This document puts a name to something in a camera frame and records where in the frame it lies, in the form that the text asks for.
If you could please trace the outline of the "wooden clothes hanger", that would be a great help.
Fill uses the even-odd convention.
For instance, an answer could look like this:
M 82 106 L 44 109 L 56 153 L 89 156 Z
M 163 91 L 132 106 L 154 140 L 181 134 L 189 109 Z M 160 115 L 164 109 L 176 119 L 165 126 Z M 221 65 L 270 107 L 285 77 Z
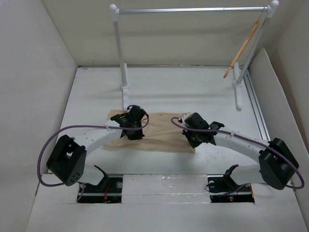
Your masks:
M 236 56 L 234 57 L 234 59 L 232 60 L 232 62 L 229 65 L 229 67 L 227 68 L 223 78 L 227 78 L 228 74 L 230 73 L 230 71 L 234 67 L 235 63 L 237 62 L 237 60 L 239 59 L 239 57 L 241 56 L 243 51 L 248 46 L 249 42 L 251 41 L 252 37 L 254 36 L 254 34 L 255 34 L 258 26 L 259 26 L 259 23 L 260 23 L 260 20 L 257 19 L 257 21 L 254 23 L 253 27 L 251 28 L 251 31 L 250 31 L 249 35 L 247 36 L 246 40 L 244 41 L 244 43 L 242 44 L 241 48 L 237 52 Z

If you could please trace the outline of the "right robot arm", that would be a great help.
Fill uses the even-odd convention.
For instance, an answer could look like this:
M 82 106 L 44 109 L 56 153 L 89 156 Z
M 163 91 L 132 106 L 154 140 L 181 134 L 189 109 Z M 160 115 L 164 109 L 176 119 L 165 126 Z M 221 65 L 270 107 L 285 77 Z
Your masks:
M 234 191 L 246 184 L 263 183 L 282 190 L 288 186 L 296 174 L 300 179 L 300 188 L 304 187 L 304 179 L 298 168 L 299 164 L 286 143 L 275 138 L 271 141 L 253 139 L 231 130 L 223 123 L 208 123 L 200 114 L 182 115 L 178 120 L 191 147 L 212 144 L 225 147 L 249 157 L 254 165 L 232 165 L 212 186 L 219 191 Z

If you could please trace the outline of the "beige trousers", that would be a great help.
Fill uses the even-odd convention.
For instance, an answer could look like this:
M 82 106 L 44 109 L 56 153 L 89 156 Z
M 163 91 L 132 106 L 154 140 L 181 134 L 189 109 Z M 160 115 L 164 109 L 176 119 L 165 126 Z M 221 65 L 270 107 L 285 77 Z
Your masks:
M 182 135 L 182 129 L 171 123 L 172 117 L 181 117 L 184 113 L 150 113 L 149 124 L 143 129 L 144 137 L 141 140 L 129 140 L 126 136 L 112 140 L 105 144 L 108 148 L 134 149 L 134 150 L 158 150 L 163 152 L 190 153 L 196 150 L 192 148 L 186 137 Z

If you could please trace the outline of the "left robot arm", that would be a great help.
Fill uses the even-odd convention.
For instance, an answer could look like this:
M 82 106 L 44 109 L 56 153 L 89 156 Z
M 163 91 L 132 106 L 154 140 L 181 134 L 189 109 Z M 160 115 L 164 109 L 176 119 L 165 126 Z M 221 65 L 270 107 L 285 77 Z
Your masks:
M 89 125 L 91 130 L 79 136 L 61 136 L 47 160 L 46 167 L 66 186 L 83 183 L 96 191 L 104 191 L 109 179 L 100 167 L 86 164 L 91 153 L 111 142 L 126 137 L 140 140 L 143 128 L 149 123 L 149 115 L 140 106 L 131 105 L 127 112 L 112 116 L 103 125 Z

